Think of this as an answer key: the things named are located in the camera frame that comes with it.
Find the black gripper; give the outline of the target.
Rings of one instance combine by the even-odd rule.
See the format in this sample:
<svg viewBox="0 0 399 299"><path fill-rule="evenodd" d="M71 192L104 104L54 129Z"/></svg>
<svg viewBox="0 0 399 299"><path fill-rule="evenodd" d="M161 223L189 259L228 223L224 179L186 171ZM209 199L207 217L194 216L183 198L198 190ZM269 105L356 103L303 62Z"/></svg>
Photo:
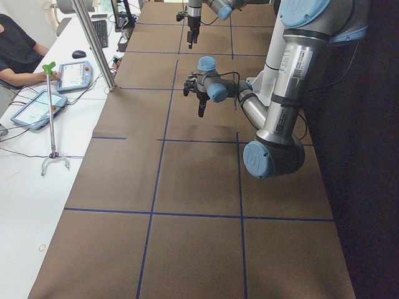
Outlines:
<svg viewBox="0 0 399 299"><path fill-rule="evenodd" d="M192 49L193 45L197 43L198 32L200 31L200 16L188 16L189 31L187 32L188 48Z"/></svg>
<svg viewBox="0 0 399 299"><path fill-rule="evenodd" d="M198 116L203 117L204 111L206 109L206 102L209 100L209 96L207 94L206 88L198 83L195 84L195 93L199 100Z"/></svg>

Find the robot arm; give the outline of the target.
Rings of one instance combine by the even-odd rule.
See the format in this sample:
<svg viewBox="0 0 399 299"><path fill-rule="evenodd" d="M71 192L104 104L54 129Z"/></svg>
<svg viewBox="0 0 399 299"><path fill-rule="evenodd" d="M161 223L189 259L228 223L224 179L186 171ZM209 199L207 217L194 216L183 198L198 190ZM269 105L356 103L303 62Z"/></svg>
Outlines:
<svg viewBox="0 0 399 299"><path fill-rule="evenodd" d="M212 0L212 1L200 1L200 0L189 0L185 11L181 13L183 18L188 19L189 31L187 33L188 48L192 49L193 44L197 43L198 36L200 34L202 6L206 4L219 19L226 20L235 9L241 9L245 5L249 4L249 1L245 0Z"/></svg>
<svg viewBox="0 0 399 299"><path fill-rule="evenodd" d="M264 69L254 79L225 80L213 57L200 58L183 93L194 93L198 113L208 101L235 98L256 129L243 151L247 171L260 179L297 171L304 148L293 129L318 56L329 45L365 37L369 1L281 1Z"/></svg>

